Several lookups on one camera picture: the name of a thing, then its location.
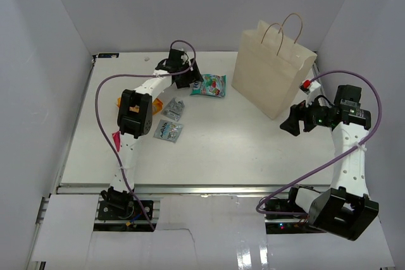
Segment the green snack bag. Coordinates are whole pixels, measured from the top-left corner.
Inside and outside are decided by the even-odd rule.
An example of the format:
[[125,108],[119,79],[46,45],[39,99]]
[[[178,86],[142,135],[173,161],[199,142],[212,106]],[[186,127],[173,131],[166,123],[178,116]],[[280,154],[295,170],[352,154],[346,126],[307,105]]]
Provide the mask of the green snack bag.
[[203,74],[202,81],[194,83],[190,95],[222,98],[226,96],[226,86],[226,75]]

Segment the silver foil snack packet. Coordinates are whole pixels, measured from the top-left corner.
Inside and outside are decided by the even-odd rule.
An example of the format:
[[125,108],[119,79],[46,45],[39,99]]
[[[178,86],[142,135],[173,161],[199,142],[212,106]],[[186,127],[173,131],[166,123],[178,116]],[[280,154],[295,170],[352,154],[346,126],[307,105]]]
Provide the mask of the silver foil snack packet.
[[171,120],[179,121],[185,109],[183,100],[174,97],[162,110],[161,114]]

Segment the orange snack bag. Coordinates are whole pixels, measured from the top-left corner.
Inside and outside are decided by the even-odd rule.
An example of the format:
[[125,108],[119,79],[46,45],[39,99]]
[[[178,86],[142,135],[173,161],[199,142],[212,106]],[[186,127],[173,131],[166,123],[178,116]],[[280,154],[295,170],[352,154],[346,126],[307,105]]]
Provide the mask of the orange snack bag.
[[[153,101],[152,106],[153,106],[153,115],[158,114],[163,109],[163,102],[159,98],[156,98]],[[130,107],[130,111],[138,113],[139,106]]]

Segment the beige paper bag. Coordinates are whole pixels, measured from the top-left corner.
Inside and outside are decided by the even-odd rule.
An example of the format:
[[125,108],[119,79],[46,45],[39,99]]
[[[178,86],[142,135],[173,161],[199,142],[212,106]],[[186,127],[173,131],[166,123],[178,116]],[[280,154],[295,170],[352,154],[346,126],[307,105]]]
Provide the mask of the beige paper bag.
[[317,58],[298,43],[303,25],[295,39],[284,25],[261,20],[242,32],[232,79],[232,87],[273,120],[292,104]]

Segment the blue silver snack packet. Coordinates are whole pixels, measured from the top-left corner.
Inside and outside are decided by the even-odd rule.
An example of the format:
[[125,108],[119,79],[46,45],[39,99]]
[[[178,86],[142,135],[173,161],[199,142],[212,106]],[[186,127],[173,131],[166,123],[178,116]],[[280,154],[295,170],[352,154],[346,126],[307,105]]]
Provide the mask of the blue silver snack packet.
[[154,132],[154,138],[176,143],[183,128],[184,125],[181,123],[160,120]]

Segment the pink snack packet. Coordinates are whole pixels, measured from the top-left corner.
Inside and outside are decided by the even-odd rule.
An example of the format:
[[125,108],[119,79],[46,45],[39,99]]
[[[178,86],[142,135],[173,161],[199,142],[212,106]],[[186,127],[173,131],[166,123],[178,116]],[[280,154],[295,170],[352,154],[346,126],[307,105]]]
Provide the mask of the pink snack packet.
[[115,149],[116,149],[117,152],[119,152],[120,148],[121,148],[120,132],[119,131],[114,132],[112,134],[112,138],[113,138],[113,142],[114,142],[114,145],[115,145]]

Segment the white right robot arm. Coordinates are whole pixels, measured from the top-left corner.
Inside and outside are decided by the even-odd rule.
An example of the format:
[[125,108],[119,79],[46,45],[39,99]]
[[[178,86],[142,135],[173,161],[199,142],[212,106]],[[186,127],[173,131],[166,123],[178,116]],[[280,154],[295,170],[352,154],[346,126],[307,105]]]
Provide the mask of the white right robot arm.
[[371,113],[361,109],[361,88],[340,85],[333,102],[322,106],[321,85],[304,81],[300,89],[306,100],[290,107],[289,117],[280,125],[293,136],[310,132],[317,126],[332,131],[335,155],[330,188],[319,192],[310,187],[294,186],[285,203],[287,214],[299,219],[308,214],[310,226],[350,241],[355,241],[376,218],[377,202],[370,199],[365,182],[365,152],[360,143],[369,134]]

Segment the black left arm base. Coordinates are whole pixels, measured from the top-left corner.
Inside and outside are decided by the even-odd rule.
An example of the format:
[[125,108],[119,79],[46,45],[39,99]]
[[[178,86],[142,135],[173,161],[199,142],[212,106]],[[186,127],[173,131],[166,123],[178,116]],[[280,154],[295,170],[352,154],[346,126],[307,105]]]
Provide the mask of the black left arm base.
[[101,197],[98,220],[127,220],[131,223],[136,220],[146,220],[139,203],[130,193],[118,192],[110,187],[101,192]]

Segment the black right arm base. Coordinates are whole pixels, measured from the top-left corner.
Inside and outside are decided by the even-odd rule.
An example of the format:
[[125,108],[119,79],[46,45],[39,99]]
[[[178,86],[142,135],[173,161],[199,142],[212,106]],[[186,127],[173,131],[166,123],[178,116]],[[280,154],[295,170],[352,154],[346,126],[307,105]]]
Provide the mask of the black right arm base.
[[322,230],[309,225],[307,216],[280,214],[281,212],[304,212],[304,210],[294,202],[298,188],[300,187],[301,185],[294,185],[290,188],[287,197],[276,196],[265,204],[265,211],[276,212],[276,214],[265,214],[267,235],[323,233]]

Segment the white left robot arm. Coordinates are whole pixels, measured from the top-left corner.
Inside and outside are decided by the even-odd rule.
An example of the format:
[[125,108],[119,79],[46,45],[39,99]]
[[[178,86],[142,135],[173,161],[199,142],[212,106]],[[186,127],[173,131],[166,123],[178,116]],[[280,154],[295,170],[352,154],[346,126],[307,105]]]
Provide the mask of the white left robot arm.
[[135,89],[123,91],[117,118],[121,164],[110,184],[114,190],[126,192],[134,188],[142,137],[153,125],[155,99],[173,84],[181,89],[201,79],[196,59],[189,59],[183,50],[171,48],[168,58],[158,63],[149,79]]

